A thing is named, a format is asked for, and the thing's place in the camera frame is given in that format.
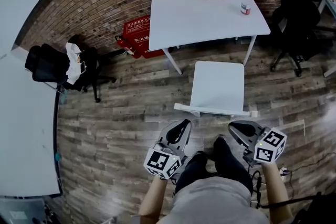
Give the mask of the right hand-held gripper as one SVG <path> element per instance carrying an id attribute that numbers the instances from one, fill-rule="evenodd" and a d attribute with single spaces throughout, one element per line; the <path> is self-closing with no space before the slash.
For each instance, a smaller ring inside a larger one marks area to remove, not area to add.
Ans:
<path id="1" fill-rule="evenodd" d="M 243 159 L 250 166 L 275 162 L 287 141 L 287 136 L 278 129 L 262 127 L 253 121 L 230 122 L 228 130 L 236 142 L 245 147 Z"/>

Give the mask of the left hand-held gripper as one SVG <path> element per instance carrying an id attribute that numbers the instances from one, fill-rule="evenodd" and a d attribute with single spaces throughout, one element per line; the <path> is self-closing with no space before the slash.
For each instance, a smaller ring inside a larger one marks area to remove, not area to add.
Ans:
<path id="1" fill-rule="evenodd" d="M 188 144 L 192 124 L 179 120 L 165 127 L 155 145 L 148 150 L 144 168 L 152 175 L 170 179 L 187 159 L 184 149 Z"/>

